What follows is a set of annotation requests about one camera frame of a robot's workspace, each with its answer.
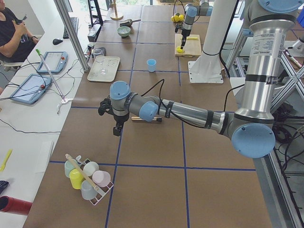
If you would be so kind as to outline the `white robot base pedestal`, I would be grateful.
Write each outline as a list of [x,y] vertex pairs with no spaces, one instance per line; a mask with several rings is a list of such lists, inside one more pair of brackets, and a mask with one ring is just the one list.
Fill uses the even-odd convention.
[[188,62],[191,83],[223,83],[219,55],[237,6],[237,0],[214,1],[201,56]]

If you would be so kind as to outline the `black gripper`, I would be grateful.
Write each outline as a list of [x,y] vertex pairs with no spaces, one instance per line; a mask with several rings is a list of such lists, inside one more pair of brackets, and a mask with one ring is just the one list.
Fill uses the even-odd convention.
[[187,40],[187,37],[186,37],[186,36],[182,36],[182,39],[181,39],[181,47],[185,46],[186,40]]
[[126,113],[119,114],[118,111],[115,111],[109,96],[100,103],[98,113],[100,116],[105,113],[112,115],[116,121],[116,126],[113,128],[113,134],[115,136],[121,136],[123,125],[126,122]]

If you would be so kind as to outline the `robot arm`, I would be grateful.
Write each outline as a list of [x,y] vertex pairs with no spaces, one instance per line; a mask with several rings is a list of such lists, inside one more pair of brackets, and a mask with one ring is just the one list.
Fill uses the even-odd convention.
[[181,50],[183,50],[186,44],[187,37],[191,33],[195,18],[200,16],[211,16],[213,7],[209,5],[209,1],[200,0],[199,3],[200,4],[198,6],[187,4],[184,9],[185,16],[183,22],[180,25],[176,25],[175,27],[175,33],[177,33],[178,30],[181,30]]
[[[132,92],[124,81],[110,86],[109,96],[100,103],[98,113],[114,117],[113,133],[119,136],[130,114],[145,121],[155,116],[177,118],[189,125],[212,129],[228,137],[240,154],[249,158],[260,158],[269,154],[275,146],[274,122],[271,103],[278,80],[278,70],[284,51],[287,32],[295,25],[301,0],[248,0],[241,34],[251,36],[252,46],[245,76],[245,83],[237,95],[241,104],[235,112],[215,112],[174,101],[160,96],[139,95]],[[209,28],[199,58],[190,64],[190,81],[212,83],[220,80],[215,62],[225,42],[232,22],[237,1],[217,0],[209,11],[205,4],[188,5],[186,17],[176,27],[182,34],[182,45],[190,35],[197,16],[210,16]]]

